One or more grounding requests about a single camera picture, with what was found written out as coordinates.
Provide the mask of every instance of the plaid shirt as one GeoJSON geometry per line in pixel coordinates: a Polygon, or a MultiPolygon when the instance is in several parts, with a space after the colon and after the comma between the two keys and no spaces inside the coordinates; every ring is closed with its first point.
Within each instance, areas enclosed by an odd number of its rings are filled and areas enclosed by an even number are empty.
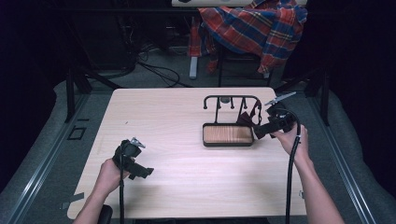
{"type": "Polygon", "coordinates": [[[202,21],[192,21],[188,54],[212,55],[208,72],[217,67],[213,38],[236,53],[260,56],[260,73],[282,65],[300,41],[307,16],[295,0],[254,0],[243,8],[204,7],[199,11],[202,21]]]}

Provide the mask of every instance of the forearm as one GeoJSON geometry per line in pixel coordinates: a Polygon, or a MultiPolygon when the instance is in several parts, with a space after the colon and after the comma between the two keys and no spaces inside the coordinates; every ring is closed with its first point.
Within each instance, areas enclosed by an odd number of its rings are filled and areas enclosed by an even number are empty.
{"type": "Polygon", "coordinates": [[[105,203],[106,195],[93,192],[84,203],[81,211],[78,213],[74,224],[96,224],[99,219],[100,212],[102,210],[103,204],[105,203]]]}
{"type": "Polygon", "coordinates": [[[309,159],[299,159],[295,164],[303,184],[308,222],[344,223],[332,198],[321,183],[314,163],[309,159]]]}

